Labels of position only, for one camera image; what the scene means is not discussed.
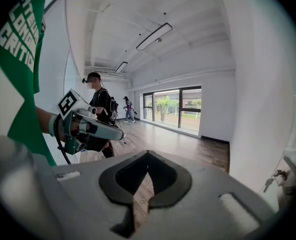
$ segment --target white ceiling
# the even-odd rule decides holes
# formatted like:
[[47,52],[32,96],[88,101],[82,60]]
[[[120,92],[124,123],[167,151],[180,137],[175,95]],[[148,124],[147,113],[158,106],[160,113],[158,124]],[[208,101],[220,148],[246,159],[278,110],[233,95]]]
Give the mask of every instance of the white ceiling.
[[[188,49],[228,39],[218,0],[91,0],[88,4],[85,66],[116,69],[126,61],[123,72],[133,73]],[[173,30],[162,42],[136,50],[164,23]]]

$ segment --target baseboard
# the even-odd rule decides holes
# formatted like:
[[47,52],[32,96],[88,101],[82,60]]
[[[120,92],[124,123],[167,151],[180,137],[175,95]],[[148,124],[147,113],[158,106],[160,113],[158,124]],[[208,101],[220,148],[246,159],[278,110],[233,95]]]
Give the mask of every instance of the baseboard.
[[225,144],[229,144],[230,142],[226,141],[226,140],[221,140],[221,139],[217,139],[217,138],[211,138],[211,137],[207,137],[207,136],[201,136],[202,139],[205,140],[210,140],[210,141],[215,141],[215,142],[220,142],[220,143],[225,143]]
[[228,170],[227,170],[227,173],[230,174],[230,143],[229,143],[229,152],[228,152]]
[[125,117],[122,117],[122,118],[118,118],[117,120],[124,120],[125,119]]
[[176,132],[176,133],[179,133],[179,134],[183,134],[183,135],[187,135],[187,136],[191,136],[191,137],[194,137],[194,138],[199,138],[198,135],[196,134],[192,134],[192,133],[188,133],[186,131],[182,131],[178,128],[172,128],[172,127],[168,127],[166,125],[161,125],[161,124],[158,124],[158,123],[155,123],[153,121],[150,121],[150,120],[146,120],[146,119],[142,119],[141,120],[142,122],[145,122],[147,124],[151,124],[153,126],[157,126],[157,127],[161,127],[161,128],[164,128],[164,129],[167,129],[167,130],[170,130],[170,131],[173,131],[173,132]]

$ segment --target backpack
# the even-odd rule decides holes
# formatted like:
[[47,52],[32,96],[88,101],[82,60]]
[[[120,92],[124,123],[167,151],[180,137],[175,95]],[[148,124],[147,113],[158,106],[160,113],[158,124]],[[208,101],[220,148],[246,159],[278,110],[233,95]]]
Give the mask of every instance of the backpack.
[[100,98],[100,94],[101,94],[102,91],[106,91],[108,93],[108,105],[107,105],[107,108],[103,108],[103,111],[108,116],[109,121],[105,122],[105,123],[109,123],[109,124],[114,126],[115,123],[116,123],[117,116],[118,116],[118,112],[117,112],[118,104],[114,99],[112,99],[110,97],[109,92],[104,88],[102,88],[99,91],[98,99]]

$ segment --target leg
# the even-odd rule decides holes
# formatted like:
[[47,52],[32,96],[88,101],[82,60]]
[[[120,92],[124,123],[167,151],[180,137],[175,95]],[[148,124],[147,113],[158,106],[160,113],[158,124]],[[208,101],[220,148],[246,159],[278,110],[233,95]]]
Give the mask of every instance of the leg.
[[105,158],[114,157],[114,151],[113,151],[113,147],[112,147],[112,143],[111,142],[109,142],[109,146],[107,148],[105,148],[104,150],[102,150],[102,153],[105,156]]
[[130,116],[131,116],[131,120],[132,120],[132,122],[135,122],[135,121],[134,121],[133,111],[132,111],[132,110],[130,111]]
[[126,111],[126,119],[125,119],[126,122],[128,121],[128,117],[129,117],[129,111]]

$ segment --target tree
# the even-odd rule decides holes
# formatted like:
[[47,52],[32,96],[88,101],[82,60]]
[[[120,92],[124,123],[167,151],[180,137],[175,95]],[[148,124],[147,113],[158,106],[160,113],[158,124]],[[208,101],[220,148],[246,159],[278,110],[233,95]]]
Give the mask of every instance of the tree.
[[192,105],[197,107],[197,109],[201,108],[201,99],[200,98],[193,99],[191,103],[192,103]]
[[169,103],[169,108],[177,108],[179,107],[179,100],[171,99]]
[[160,111],[162,122],[164,122],[164,116],[166,114],[166,110],[169,107],[170,103],[171,103],[171,99],[169,98],[169,96],[167,96],[166,98],[160,98],[157,100],[157,107]]

